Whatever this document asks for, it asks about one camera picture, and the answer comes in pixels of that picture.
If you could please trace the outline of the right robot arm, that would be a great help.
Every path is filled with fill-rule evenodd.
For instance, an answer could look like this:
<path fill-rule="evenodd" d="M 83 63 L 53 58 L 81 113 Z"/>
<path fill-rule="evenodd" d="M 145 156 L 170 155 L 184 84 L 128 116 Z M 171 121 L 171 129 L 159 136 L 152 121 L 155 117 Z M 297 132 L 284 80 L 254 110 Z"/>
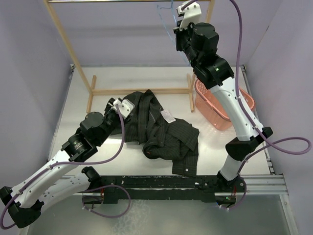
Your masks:
<path fill-rule="evenodd" d="M 228 156 L 217 174 L 218 188 L 230 191 L 238 182 L 239 169 L 246 156 L 273 131 L 262 125 L 236 89 L 233 70 L 217 54 L 219 35 L 214 26 L 209 23 L 181 25 L 182 21 L 178 21 L 173 29 L 177 51 L 184 52 L 197 79 L 221 103 L 236 132 L 236 138 L 225 146 Z"/>

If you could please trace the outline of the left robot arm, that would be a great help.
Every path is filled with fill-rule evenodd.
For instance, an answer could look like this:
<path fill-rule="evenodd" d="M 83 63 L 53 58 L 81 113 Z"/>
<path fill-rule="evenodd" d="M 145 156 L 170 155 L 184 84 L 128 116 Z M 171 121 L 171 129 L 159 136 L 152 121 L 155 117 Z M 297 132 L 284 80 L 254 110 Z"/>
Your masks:
<path fill-rule="evenodd" d="M 1 219 L 8 213 L 13 225 L 25 228 L 55 203 L 77 193 L 95 192 L 102 178 L 93 168 L 99 162 L 87 160 L 130 116 L 134 105 L 127 99 L 111 98 L 105 112 L 90 112 L 79 128 L 44 166 L 14 187 L 3 187 L 0 198 L 5 205 Z"/>

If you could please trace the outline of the light blue wire hanger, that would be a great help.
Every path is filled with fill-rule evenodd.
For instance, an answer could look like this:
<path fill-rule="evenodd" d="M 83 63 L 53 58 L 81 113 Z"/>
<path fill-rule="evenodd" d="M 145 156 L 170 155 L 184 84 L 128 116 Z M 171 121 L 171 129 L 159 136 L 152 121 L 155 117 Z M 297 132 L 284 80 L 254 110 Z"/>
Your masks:
<path fill-rule="evenodd" d="M 174 13 L 174 1 L 170 0 L 169 2 L 170 2 L 170 4 L 168 6 L 156 4 L 156 12 L 159 16 L 159 19 L 160 19 L 168 37 L 169 37 L 169 39 L 171 40 L 171 43 L 173 44 L 174 47 L 176 47 L 176 41 L 175 41 L 174 33 L 173 33 L 171 26 L 173 26 L 173 23 L 174 24 L 177 23 L 177 19 L 175 17 L 175 13 Z M 170 11 L 173 19 L 170 21 L 166 21 L 163 17 L 163 13 L 162 13 L 163 10 Z"/>

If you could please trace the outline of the dark pinstriped shirt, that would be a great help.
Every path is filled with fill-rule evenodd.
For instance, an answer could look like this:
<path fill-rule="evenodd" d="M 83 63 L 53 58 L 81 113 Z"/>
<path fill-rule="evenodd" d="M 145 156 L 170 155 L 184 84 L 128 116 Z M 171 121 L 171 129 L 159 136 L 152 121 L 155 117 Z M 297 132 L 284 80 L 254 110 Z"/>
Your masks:
<path fill-rule="evenodd" d="M 135 105 L 130 120 L 125 123 L 125 142 L 142 145 L 148 159 L 172 161 L 173 174 L 196 177 L 199 130 L 179 118 L 169 123 L 151 90 L 133 92 L 124 98 Z"/>

